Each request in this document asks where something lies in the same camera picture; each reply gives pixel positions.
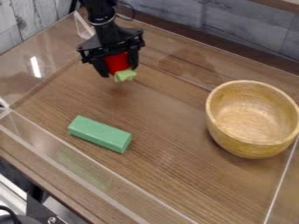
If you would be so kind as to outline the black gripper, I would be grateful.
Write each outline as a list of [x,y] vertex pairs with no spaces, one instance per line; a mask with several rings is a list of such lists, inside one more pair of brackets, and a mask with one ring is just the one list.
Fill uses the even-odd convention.
[[84,63],[92,65],[101,77],[109,77],[108,66],[101,59],[109,55],[126,52],[129,66],[136,70],[139,65],[139,50],[145,46],[141,28],[125,28],[114,22],[96,26],[96,34],[77,45],[77,52]]

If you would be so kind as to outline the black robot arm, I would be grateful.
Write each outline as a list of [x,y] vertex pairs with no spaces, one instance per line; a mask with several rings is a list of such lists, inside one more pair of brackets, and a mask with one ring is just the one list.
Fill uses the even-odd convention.
[[117,25],[117,0],[81,0],[94,34],[77,45],[82,63],[89,63],[104,78],[139,66],[139,51],[145,46],[144,30]]

